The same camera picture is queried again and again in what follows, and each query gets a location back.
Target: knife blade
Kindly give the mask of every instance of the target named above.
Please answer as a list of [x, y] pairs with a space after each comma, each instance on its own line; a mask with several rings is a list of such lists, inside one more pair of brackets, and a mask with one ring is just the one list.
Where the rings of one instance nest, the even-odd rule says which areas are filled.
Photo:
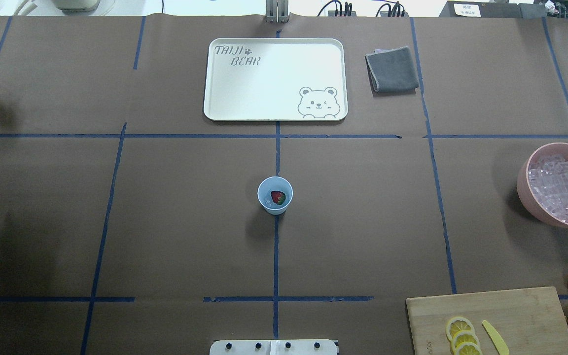
[[483, 328], [488, 333], [488, 336], [494, 344], [494, 348], [497, 349], [499, 355], [510, 355], [510, 350], [507, 348], [507, 344], [498, 333], [498, 331], [490, 324], [487, 320], [482, 321]]

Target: bear face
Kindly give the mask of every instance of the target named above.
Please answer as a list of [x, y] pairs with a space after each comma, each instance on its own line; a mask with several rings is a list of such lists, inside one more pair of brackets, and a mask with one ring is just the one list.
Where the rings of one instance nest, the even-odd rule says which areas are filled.
[[336, 89], [327, 87], [325, 90], [312, 90], [303, 87], [299, 90], [302, 99], [297, 106], [299, 113], [304, 115], [304, 119], [325, 117], [335, 119], [341, 107], [336, 102]]

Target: red strawberry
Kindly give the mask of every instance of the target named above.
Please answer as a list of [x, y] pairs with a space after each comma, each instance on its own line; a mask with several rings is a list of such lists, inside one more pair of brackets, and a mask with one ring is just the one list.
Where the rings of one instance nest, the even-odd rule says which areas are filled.
[[286, 201], [286, 195], [282, 191], [271, 191], [271, 200], [278, 205], [281, 205]]

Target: wooden cutting board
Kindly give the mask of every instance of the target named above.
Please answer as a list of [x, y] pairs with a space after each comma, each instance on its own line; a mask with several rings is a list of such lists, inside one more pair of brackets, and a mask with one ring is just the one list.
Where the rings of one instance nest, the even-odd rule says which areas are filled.
[[408, 298], [415, 355], [449, 355], [446, 323], [466, 317], [475, 326], [483, 355], [497, 355], [482, 321], [505, 340], [510, 355], [568, 355], [568, 327], [554, 287], [521, 288]]

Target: lemon slice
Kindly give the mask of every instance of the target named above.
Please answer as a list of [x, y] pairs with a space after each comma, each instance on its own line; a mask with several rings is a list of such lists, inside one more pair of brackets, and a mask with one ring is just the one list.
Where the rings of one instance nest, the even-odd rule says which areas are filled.
[[455, 352], [455, 349], [459, 348], [459, 345], [465, 342], [471, 342], [476, 344], [478, 347], [481, 346], [479, 338], [473, 333], [472, 330], [462, 330], [455, 333], [455, 336], [451, 340], [451, 349]]
[[483, 355], [483, 353], [477, 344], [463, 342], [455, 349], [455, 355]]
[[446, 323], [446, 337], [449, 341], [455, 337], [456, 333], [459, 333], [462, 330], [472, 332], [473, 334], [475, 333], [473, 324], [464, 317], [453, 317], [448, 321], [448, 323]]

